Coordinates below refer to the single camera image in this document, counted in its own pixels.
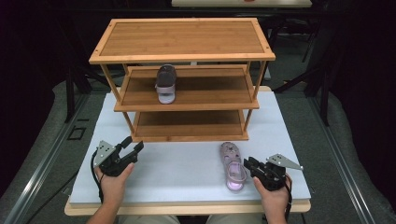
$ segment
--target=gray carpet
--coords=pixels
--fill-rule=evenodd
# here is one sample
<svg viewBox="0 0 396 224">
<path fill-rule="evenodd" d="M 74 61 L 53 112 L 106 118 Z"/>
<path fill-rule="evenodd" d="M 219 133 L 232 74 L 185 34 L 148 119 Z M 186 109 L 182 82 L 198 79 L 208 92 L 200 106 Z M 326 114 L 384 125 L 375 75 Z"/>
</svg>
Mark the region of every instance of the gray carpet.
<svg viewBox="0 0 396 224">
<path fill-rule="evenodd" d="M 274 89 L 282 85 L 284 80 L 292 79 L 305 70 L 306 63 L 301 63 L 306 48 L 304 38 L 306 36 L 281 36 L 277 40 L 276 61 L 269 65 L 272 78 L 270 81 L 265 81 L 264 85 Z M 256 70 L 257 67 L 252 66 L 253 78 L 256 76 Z M 91 80 L 91 84 L 95 91 L 90 95 L 80 95 L 76 91 L 76 97 L 83 99 L 81 100 L 83 107 L 66 129 L 66 138 L 79 138 L 82 130 L 85 130 L 81 139 L 61 141 L 59 153 L 54 156 L 55 160 L 50 171 L 46 174 L 42 185 L 39 186 L 39 191 L 34 194 L 31 203 L 26 205 L 25 214 L 21 214 L 22 219 L 18 222 L 26 223 L 36 211 L 39 212 L 31 223 L 85 223 L 88 219 L 87 217 L 68 217 L 64 214 L 67 194 L 73 188 L 74 179 L 72 178 L 66 187 L 61 187 L 78 170 L 85 157 L 95 122 L 108 91 L 108 88 L 95 80 Z M 303 89 L 304 83 L 277 94 L 276 99 L 290 133 L 291 142 L 304 167 L 306 182 L 312 193 L 311 210 L 304 214 L 306 223 L 364 223 L 351 200 L 350 192 L 346 188 L 342 175 L 335 166 L 332 145 L 328 141 L 326 131 L 330 131 L 336 140 L 374 221 L 376 223 L 396 223 L 396 218 L 387 200 L 371 184 L 370 178 L 357 158 L 346 116 L 337 99 L 332 95 L 330 97 L 330 127 L 325 128 L 318 119 L 318 112 L 313 106 L 316 99 L 305 98 L 302 93 Z M 58 133 L 64 132 L 64 119 L 66 118 L 64 83 L 54 88 L 54 91 L 56 99 L 49 118 L 25 163 L 0 200 L 1 223 L 12 220 L 8 216 L 9 213 L 19 203 L 20 196 L 34 175 L 35 169 L 40 166 L 40 162 L 48 155 L 54 143 L 57 143 Z M 45 204 L 54 193 L 56 195 Z M 303 223 L 303 219 L 299 214 L 291 214 L 289 223 Z"/>
</svg>

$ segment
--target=black cable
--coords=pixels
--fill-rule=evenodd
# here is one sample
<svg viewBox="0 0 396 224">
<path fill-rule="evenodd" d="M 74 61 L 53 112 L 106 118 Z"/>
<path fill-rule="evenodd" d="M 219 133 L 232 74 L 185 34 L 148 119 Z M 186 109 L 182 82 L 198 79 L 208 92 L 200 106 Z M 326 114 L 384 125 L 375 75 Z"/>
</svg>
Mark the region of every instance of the black cable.
<svg viewBox="0 0 396 224">
<path fill-rule="evenodd" d="M 97 153 L 97 150 L 94 151 L 93 154 L 92 154 L 92 158 L 91 158 L 91 173 L 92 173 L 93 180 L 95 181 L 96 185 L 97 185 L 98 188 L 99 188 L 99 198 L 100 198 L 100 202 L 103 203 L 103 192 L 102 192 L 102 187 L 100 186 L 100 182 L 99 182 L 99 180 L 98 180 L 97 177 L 96 177 L 95 171 L 93 170 L 93 161 L 94 161 L 94 159 L 95 159 L 96 153 Z"/>
<path fill-rule="evenodd" d="M 78 171 L 79 169 L 60 188 L 58 188 L 58 190 L 56 190 L 56 192 L 52 194 L 50 198 L 48 198 L 43 204 L 41 204 L 41 206 L 30 216 L 26 224 L 30 223 L 33 218 L 35 218 L 35 216 L 37 216 L 37 214 L 41 211 L 41 209 L 43 209 L 62 189 L 64 189 L 64 187 L 66 187 L 66 185 L 70 183 L 70 181 L 72 181 L 74 177 L 77 176 Z"/>
<path fill-rule="evenodd" d="M 289 214 L 290 214 L 290 209 L 291 209 L 291 202 L 292 202 L 293 199 L 292 199 L 292 196 L 291 196 L 291 179 L 290 179 L 290 177 L 288 175 L 286 175 L 286 178 L 290 182 L 290 188 L 289 188 L 289 186 L 286 184 L 286 181 L 284 181 L 285 187 L 286 187 L 286 189 L 288 190 L 288 193 L 289 193 L 289 202 L 288 202 L 288 205 L 286 206 L 286 211 L 285 211 L 285 218 L 286 218 L 286 221 L 288 221 Z"/>
<path fill-rule="evenodd" d="M 306 224 L 304 213 L 301 213 L 301 218 L 303 219 L 303 223 Z"/>
</svg>

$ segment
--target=shoe rack shelf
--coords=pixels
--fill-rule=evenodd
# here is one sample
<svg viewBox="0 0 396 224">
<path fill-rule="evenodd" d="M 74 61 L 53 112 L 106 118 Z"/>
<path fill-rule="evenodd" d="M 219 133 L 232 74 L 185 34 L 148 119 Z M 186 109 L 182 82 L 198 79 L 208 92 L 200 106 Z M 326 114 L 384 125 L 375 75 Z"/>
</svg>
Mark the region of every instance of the shoe rack shelf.
<svg viewBox="0 0 396 224">
<path fill-rule="evenodd" d="M 90 63 L 101 65 L 117 98 L 114 111 L 124 115 L 135 142 L 233 141 L 248 140 L 264 67 L 274 59 L 256 19 L 116 19 Z M 253 61 L 262 62 L 255 86 Z M 137 63 L 144 66 L 129 65 Z M 176 100 L 170 105 L 158 101 L 154 88 L 165 63 L 186 64 L 175 65 Z M 123 65 L 120 89 L 110 64 Z M 135 112 L 134 120 L 128 112 Z"/>
</svg>

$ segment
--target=purple slipper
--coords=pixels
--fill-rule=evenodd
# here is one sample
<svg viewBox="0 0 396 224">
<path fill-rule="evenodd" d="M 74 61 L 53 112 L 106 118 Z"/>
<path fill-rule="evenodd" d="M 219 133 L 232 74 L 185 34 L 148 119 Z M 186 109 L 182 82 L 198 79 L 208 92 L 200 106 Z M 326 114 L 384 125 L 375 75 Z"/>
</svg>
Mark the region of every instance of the purple slipper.
<svg viewBox="0 0 396 224">
<path fill-rule="evenodd" d="M 237 191 L 244 187 L 247 172 L 241 164 L 239 148 L 231 142 L 225 142 L 220 146 L 221 159 L 227 176 L 227 187 Z"/>
</svg>

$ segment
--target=human hand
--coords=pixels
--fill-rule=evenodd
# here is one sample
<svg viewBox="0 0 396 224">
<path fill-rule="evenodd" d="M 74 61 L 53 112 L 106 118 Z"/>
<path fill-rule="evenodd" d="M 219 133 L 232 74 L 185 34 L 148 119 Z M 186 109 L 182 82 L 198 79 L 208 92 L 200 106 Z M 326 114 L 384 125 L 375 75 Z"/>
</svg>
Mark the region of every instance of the human hand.
<svg viewBox="0 0 396 224">
<path fill-rule="evenodd" d="M 99 167 L 95 167 L 96 176 L 99 179 L 102 192 L 104 195 L 103 204 L 110 204 L 120 207 L 124 192 L 126 179 L 134 170 L 134 164 L 129 164 L 119 176 L 104 175 Z"/>
<path fill-rule="evenodd" d="M 257 191 L 262 196 L 262 208 L 268 223 L 286 223 L 285 208 L 289 202 L 289 193 L 286 187 L 269 191 L 256 176 L 253 177 L 253 181 Z M 290 181 L 290 177 L 286 178 L 286 184 L 289 189 L 291 186 Z"/>
</svg>

